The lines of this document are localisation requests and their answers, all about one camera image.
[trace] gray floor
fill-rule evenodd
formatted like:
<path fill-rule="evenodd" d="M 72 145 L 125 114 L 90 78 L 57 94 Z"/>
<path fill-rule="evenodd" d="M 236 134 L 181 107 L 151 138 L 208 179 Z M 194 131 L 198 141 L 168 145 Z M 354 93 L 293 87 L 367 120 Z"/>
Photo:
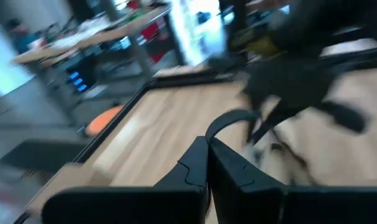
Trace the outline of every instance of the gray floor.
<path fill-rule="evenodd" d="M 209 21 L 211 26 L 220 27 L 220 18 Z M 203 56 L 218 53 L 224 49 L 223 33 L 221 29 L 212 29 L 204 32 Z M 171 67 L 176 64 L 175 55 L 169 52 L 155 67 Z M 127 68 L 117 76 L 123 76 Z M 130 72 L 137 70 L 134 63 Z M 136 81 L 114 83 L 108 90 L 119 93 L 121 90 L 138 90 L 144 83 L 143 79 Z M 121 103 L 129 101 L 130 97 L 118 98 Z M 115 99 L 91 101 L 80 105 L 74 115 L 79 124 L 90 122 L 104 110 L 110 108 Z M 60 112 L 58 106 L 47 96 L 38 78 L 21 86 L 12 93 L 0 98 L 0 158 L 26 139 L 58 139 L 66 141 L 89 141 L 82 139 L 77 133 L 77 127 L 69 128 L 68 121 Z M 23 170 L 0 166 L 0 191 L 11 195 L 12 202 L 0 196 L 0 223 L 12 223 L 24 209 L 24 205 L 37 193 L 42 183 L 35 177 L 21 179 Z"/>

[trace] desk surface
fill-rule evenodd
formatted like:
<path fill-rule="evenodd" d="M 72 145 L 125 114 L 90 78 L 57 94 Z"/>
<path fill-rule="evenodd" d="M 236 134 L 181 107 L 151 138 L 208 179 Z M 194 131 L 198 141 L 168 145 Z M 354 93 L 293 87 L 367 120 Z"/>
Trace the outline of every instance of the desk surface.
<path fill-rule="evenodd" d="M 134 32 L 139 31 L 148 23 L 152 22 L 154 19 L 157 19 L 158 17 L 164 15 L 165 13 L 168 13 L 170 10 L 170 7 L 158 7 L 147 14 L 128 22 L 127 24 L 112 29 L 112 30 L 106 30 L 103 32 L 99 32 L 93 36 L 90 36 L 84 40 L 79 41 L 75 45 L 71 45 L 68 47 L 63 48 L 44 48 L 40 50 L 30 50 L 24 54 L 20 54 L 17 57 L 15 57 L 12 62 L 13 63 L 28 63 L 33 62 L 36 60 L 44 59 L 44 58 L 50 58 L 50 57 L 56 57 L 56 56 L 62 56 L 64 53 L 71 51 L 73 49 L 84 49 L 85 47 L 89 47 L 95 44 L 99 44 L 102 42 L 110 41 L 110 40 L 116 40 L 120 39 L 122 37 L 125 37 L 129 34 L 132 34 Z"/>
<path fill-rule="evenodd" d="M 195 137 L 222 113 L 245 108 L 240 83 L 150 90 L 119 123 L 84 166 L 112 175 L 114 186 L 154 185 L 189 148 Z M 244 123 L 218 134 L 240 150 Z M 217 223 L 214 210 L 207 223 Z"/>

